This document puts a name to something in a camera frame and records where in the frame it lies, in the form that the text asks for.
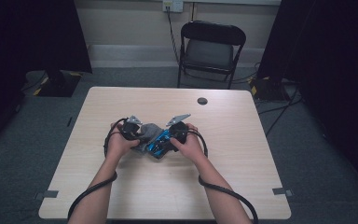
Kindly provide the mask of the grey tape piece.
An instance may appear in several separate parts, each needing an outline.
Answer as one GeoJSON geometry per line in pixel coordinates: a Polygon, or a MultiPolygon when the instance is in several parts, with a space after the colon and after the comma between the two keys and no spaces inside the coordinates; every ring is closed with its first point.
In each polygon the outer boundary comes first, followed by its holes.
{"type": "Polygon", "coordinates": [[[285,195],[287,197],[293,196],[293,192],[290,189],[284,189],[284,188],[275,188],[272,189],[274,195],[285,195]]]}
{"type": "Polygon", "coordinates": [[[57,190],[45,190],[43,192],[37,192],[34,198],[43,201],[45,198],[56,198],[58,193],[57,190]]]}

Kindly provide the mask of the black folding chair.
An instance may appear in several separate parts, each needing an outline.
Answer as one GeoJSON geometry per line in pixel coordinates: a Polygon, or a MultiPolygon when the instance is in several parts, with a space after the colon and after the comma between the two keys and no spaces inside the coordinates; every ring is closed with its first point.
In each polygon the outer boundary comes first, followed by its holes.
{"type": "Polygon", "coordinates": [[[181,28],[177,87],[187,69],[225,75],[231,88],[245,32],[235,26],[209,21],[190,21],[181,28]]]}

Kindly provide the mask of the person's left hand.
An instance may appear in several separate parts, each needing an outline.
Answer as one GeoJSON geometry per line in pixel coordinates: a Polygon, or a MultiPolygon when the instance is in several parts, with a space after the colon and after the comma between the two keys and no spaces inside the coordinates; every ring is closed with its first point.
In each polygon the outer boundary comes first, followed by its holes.
{"type": "Polygon", "coordinates": [[[125,139],[119,131],[120,128],[121,124],[116,125],[108,138],[105,159],[109,162],[119,162],[132,147],[137,147],[140,144],[139,140],[125,139]]]}

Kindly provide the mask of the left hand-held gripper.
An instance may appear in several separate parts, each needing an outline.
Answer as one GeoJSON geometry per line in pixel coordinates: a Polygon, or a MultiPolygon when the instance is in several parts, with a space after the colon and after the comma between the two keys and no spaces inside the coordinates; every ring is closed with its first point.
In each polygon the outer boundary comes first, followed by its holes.
{"type": "Polygon", "coordinates": [[[141,136],[138,131],[142,125],[143,123],[138,118],[130,116],[124,120],[119,131],[126,140],[135,140],[141,136]]]}

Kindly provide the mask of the black and blue toy car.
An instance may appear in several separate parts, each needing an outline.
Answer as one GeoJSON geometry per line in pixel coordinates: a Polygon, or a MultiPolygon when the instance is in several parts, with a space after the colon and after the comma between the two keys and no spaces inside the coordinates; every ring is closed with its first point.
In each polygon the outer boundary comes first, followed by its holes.
{"type": "Polygon", "coordinates": [[[155,159],[162,159],[169,151],[177,152],[178,149],[171,143],[173,134],[169,130],[164,130],[150,144],[146,146],[146,151],[155,159]]]}

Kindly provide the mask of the black curtain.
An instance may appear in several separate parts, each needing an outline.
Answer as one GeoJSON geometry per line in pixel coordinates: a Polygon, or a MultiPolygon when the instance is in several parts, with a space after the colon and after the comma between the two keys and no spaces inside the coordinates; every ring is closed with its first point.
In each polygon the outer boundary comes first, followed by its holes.
{"type": "Polygon", "coordinates": [[[358,0],[281,0],[257,76],[299,82],[358,173],[358,0]]]}
{"type": "Polygon", "coordinates": [[[31,71],[92,71],[75,0],[0,0],[0,131],[31,71]]]}

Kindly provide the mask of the person's right hand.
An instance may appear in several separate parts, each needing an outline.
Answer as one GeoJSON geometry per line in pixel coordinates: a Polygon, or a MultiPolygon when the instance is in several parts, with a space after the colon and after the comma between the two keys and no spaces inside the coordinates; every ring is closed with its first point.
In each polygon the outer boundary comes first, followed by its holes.
{"type": "Polygon", "coordinates": [[[170,142],[181,152],[181,154],[192,161],[196,166],[200,166],[206,161],[203,154],[200,140],[194,133],[186,136],[186,142],[180,143],[177,139],[171,138],[170,142]]]}

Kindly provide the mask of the white wall socket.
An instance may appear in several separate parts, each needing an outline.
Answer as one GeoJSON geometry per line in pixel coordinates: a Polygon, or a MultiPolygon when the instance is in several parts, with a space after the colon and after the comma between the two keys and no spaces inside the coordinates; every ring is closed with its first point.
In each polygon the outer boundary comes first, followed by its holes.
{"type": "Polygon", "coordinates": [[[182,13],[184,10],[183,0],[163,0],[162,10],[164,12],[182,13]]]}

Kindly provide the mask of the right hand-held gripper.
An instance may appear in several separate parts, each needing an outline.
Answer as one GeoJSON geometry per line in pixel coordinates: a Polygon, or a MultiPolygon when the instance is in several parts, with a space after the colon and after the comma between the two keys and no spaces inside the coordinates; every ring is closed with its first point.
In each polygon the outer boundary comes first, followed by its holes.
{"type": "Polygon", "coordinates": [[[171,137],[177,139],[182,144],[186,141],[188,131],[188,128],[183,123],[183,120],[188,117],[190,117],[190,114],[174,116],[166,124],[166,126],[169,128],[171,137]]]}

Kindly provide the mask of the black stand base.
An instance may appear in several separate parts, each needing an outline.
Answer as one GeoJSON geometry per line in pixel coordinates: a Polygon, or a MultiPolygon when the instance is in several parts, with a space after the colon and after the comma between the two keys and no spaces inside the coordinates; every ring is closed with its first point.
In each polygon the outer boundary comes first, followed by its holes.
{"type": "Polygon", "coordinates": [[[79,80],[82,78],[78,73],[63,72],[61,70],[48,70],[48,77],[34,92],[35,96],[41,97],[71,97],[79,80]]]}

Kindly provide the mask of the black box with yellow tape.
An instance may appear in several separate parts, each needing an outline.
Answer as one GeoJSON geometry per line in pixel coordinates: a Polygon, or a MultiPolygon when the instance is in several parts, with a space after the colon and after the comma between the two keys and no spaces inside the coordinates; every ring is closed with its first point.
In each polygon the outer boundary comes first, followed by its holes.
{"type": "Polygon", "coordinates": [[[257,100],[288,101],[289,95],[281,82],[275,82],[269,77],[251,78],[249,81],[251,94],[257,100]]]}

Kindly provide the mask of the grey cloth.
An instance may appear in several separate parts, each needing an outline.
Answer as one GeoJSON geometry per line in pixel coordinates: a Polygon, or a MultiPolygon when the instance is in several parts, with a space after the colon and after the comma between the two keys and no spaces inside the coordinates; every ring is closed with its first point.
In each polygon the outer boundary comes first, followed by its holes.
{"type": "Polygon", "coordinates": [[[140,132],[136,134],[136,138],[139,140],[139,145],[132,149],[145,154],[148,146],[154,142],[157,137],[163,132],[163,130],[154,123],[147,123],[143,125],[140,132]]]}

